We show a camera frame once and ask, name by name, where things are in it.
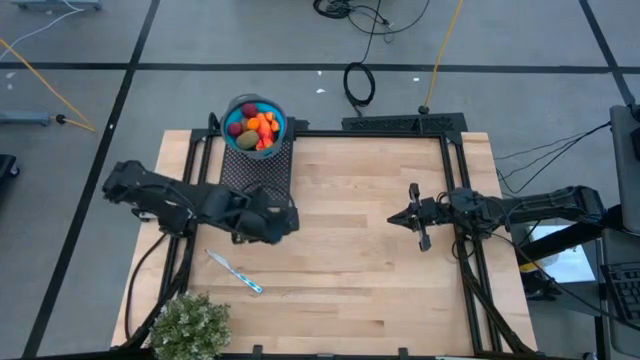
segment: red fruit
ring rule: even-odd
[[[248,119],[256,117],[258,115],[258,108],[253,104],[244,104],[242,105],[242,115]]]
[[[229,135],[231,136],[239,136],[240,134],[242,134],[242,124],[241,123],[229,124],[229,127],[227,128],[227,133],[229,133]]]

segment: potted plant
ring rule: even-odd
[[[159,360],[214,359],[231,342],[229,305],[215,305],[204,294],[188,292],[162,308],[149,334]]]

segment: wooden tabletop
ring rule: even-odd
[[[190,131],[165,132],[157,172],[181,178],[189,136]],[[487,134],[466,133],[463,139],[472,187],[500,196]],[[219,180],[223,152],[216,138],[210,183]],[[459,185],[453,148],[450,153]],[[275,246],[232,245],[228,233],[200,226],[189,289],[231,305],[233,335],[226,352],[251,352],[261,344],[265,353],[391,355],[406,347],[411,355],[472,355],[462,281],[450,251],[452,226],[430,227],[432,248],[422,253],[416,234],[386,222],[406,208],[411,182],[420,185],[422,197],[446,190],[438,140],[302,137],[294,145],[291,188],[298,232]],[[132,268],[159,235],[155,222],[141,225]],[[157,300],[167,245],[141,267],[131,329]],[[513,249],[497,237],[484,247],[496,307],[536,348]],[[262,295],[205,249],[262,286]],[[124,299],[122,304],[114,345],[125,340]],[[477,307],[489,349],[484,311]]]

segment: orange carrot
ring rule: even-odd
[[[265,149],[268,149],[273,145],[273,141],[269,138],[266,138],[262,140],[262,144],[264,145]]]

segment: concrete floor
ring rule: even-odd
[[[375,1],[361,1],[375,5]],[[0,153],[19,158],[22,175],[0,204],[0,358],[22,354],[42,302],[126,64],[151,0],[104,0],[102,12],[64,19],[21,43],[33,62],[113,63],[120,70],[43,70],[42,74],[98,128],[4,125]],[[634,0],[590,0],[620,66],[640,66]],[[425,17],[391,44],[375,38],[368,62],[433,64],[455,0],[432,0]],[[399,28],[423,0],[385,1],[381,12]],[[0,0],[0,36],[8,42],[62,13],[18,10]],[[367,18],[357,19],[370,26]],[[161,0],[141,56],[142,63],[334,64],[361,59],[368,37],[348,21],[318,16],[311,1]],[[14,62],[7,56],[2,65]],[[578,0],[469,0],[442,60],[454,65],[607,66]],[[472,131],[488,132],[496,156],[548,143],[608,120],[622,97],[610,73],[504,74],[442,72],[433,112],[464,112]],[[376,72],[377,92],[365,115],[415,113],[426,95],[427,72]],[[625,75],[640,96],[640,75]],[[344,97],[341,71],[135,72],[99,184],[119,160],[153,166],[165,129],[203,127],[210,111],[221,113],[235,95],[255,92],[280,103],[312,129],[338,129],[354,116]],[[352,88],[366,96],[367,82],[353,74]],[[0,108],[65,113],[26,70],[0,70]],[[606,205],[619,202],[613,149],[601,131],[558,159],[525,190],[551,191],[572,184],[594,187]],[[530,161],[498,162],[509,170]],[[565,169],[571,166],[572,171]],[[521,184],[533,171],[514,176]],[[137,221],[95,193],[39,355],[107,349],[127,281]],[[595,350],[592,318],[549,305],[531,306],[541,350],[579,356]]]

